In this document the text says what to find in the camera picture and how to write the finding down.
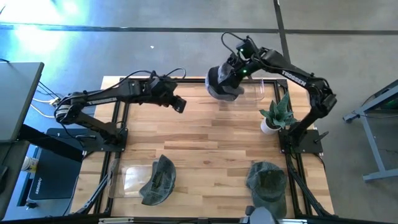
white pot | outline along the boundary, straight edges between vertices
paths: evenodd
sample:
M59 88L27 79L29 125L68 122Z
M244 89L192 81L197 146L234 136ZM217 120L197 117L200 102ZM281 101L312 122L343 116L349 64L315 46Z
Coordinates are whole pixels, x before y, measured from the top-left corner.
M267 118L264 118L264 119L261 121L261 125L260 125L261 131L262 131L263 133L265 133L265 134L275 134L276 132L278 132L278 130L280 129L280 127L277 128L277 129L272 129L272 128L268 127L268 125L267 125L267 123L266 123L266 119L267 119Z

white cable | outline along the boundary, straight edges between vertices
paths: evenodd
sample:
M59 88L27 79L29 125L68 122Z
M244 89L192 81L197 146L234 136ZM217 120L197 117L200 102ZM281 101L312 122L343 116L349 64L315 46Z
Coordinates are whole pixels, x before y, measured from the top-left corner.
M41 114L42 116L45 116L46 118L54 118L53 116L49 116L49 115L45 115L43 114L39 109L37 109L35 106L30 105L31 107L33 107L33 109L35 109L37 112L39 112L39 114Z
M33 98L34 101L41 102L41 103L51 103L51 100L38 100Z

desk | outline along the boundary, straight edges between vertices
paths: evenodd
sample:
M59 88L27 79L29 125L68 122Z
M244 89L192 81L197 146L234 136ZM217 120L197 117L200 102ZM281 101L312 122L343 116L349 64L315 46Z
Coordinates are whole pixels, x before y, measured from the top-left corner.
M101 88L119 81L104 77ZM294 116L302 119L310 110L304 89L288 82ZM245 178L252 161L268 161L287 173L285 157L279 153L278 135L261 133L262 116L275 99L274 89L265 87L265 98L253 104L226 105L213 99L203 83L180 83L175 90L187 101L182 114L155 105L130 105L129 137L122 160L167 156L176 166L177 179L170 197L158 206L141 205L141 198L116 198L112 216L137 217L241 217L251 205ZM114 105L97 106L95 117L111 121ZM104 154L94 152L83 161L71 211L77 211L97 187ZM324 208L333 213L328 184L321 162L312 154L302 155L308 188ZM297 191L304 211L301 190ZM287 217L293 217L289 185L286 189Z

black desk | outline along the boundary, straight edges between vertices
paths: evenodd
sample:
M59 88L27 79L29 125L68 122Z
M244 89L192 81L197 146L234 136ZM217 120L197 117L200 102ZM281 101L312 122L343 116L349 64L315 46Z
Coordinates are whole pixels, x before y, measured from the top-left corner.
M77 162L83 159L79 148L23 124L43 67L41 62L0 62L0 159L8 167L6 188L0 194L0 220L4 218L29 143Z

gray floor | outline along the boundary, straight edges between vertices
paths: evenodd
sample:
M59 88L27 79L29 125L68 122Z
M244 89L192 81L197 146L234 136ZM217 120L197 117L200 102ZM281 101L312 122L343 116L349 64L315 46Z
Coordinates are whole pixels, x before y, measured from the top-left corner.
M0 15L0 21L116 27L277 28L272 0L38 2L40 4L11 1ZM398 29L398 1L394 0L280 0L280 6L287 29ZM21 26L18 30L0 30L0 58L43 61L42 82L65 94L97 89L104 75L126 75L138 69L164 73L185 67L190 76L204 75L208 68L229 55L221 45L220 35L54 32ZM278 34L250 35L258 45L281 51ZM316 125L330 132L322 142L324 160L335 213L341 217L398 220L398 177L368 184L362 181L363 174L377 171L376 163L361 123L345 124L341 119L369 95L397 79L397 37L287 36L292 63L326 78L337 94L338 103L333 111ZM230 38L226 41L232 46L236 42ZM39 106L47 114L52 112L48 106ZM35 111L29 111L26 122L40 130L57 125ZM398 167L396 152L381 154L386 166ZM30 216L59 215L65 202L59 206L61 208L46 210L48 213L31 212Z

